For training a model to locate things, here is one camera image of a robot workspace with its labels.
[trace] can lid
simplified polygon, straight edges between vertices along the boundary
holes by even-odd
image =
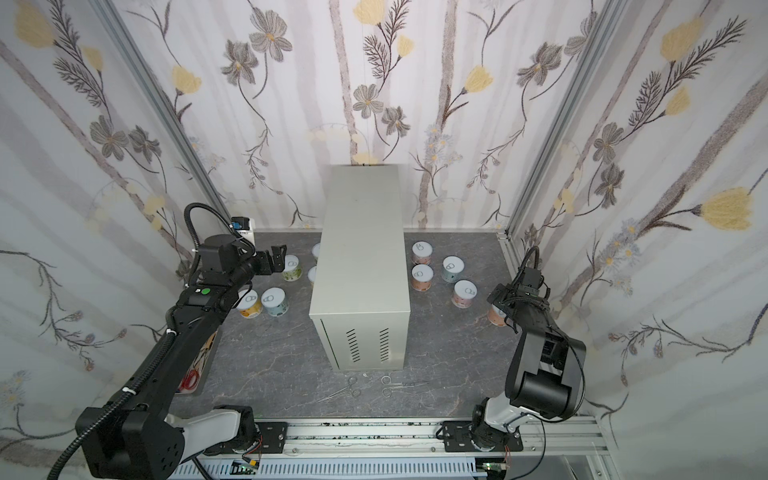
[[[429,265],[419,264],[411,269],[411,275],[418,282],[429,282],[435,273],[432,272],[432,268]]]
[[[290,272],[291,270],[295,270],[299,267],[299,257],[296,255],[286,255],[285,261],[286,267],[283,272]]]
[[[413,253],[417,257],[421,257],[421,258],[429,257],[430,255],[432,255],[432,245],[426,242],[414,243],[411,250],[413,250]]]
[[[469,280],[459,280],[453,287],[453,291],[464,300],[471,300],[478,294],[478,287]]]
[[[273,286],[261,294],[261,304],[266,308],[273,308],[280,305],[286,299],[286,293],[282,288]]]
[[[461,273],[464,270],[464,260],[458,257],[446,257],[442,266],[450,273]]]
[[[241,297],[243,299],[237,304],[238,310],[247,310],[259,300],[259,294],[256,293],[256,290],[248,290],[247,292],[241,290],[237,293],[237,298]]]

